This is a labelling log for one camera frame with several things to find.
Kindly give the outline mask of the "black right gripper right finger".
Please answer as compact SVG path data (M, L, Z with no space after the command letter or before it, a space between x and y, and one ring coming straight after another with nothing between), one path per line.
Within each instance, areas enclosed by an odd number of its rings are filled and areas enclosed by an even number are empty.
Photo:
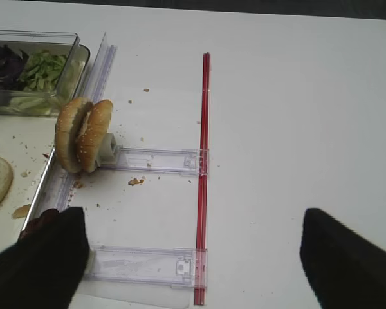
M321 308L386 308L386 251L321 209L304 213L300 260Z

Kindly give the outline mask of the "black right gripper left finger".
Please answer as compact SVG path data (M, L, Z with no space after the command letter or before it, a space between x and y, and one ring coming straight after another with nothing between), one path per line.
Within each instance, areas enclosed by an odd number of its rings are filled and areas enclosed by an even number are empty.
M59 212L0 253L0 308L68 308L88 258L83 209Z

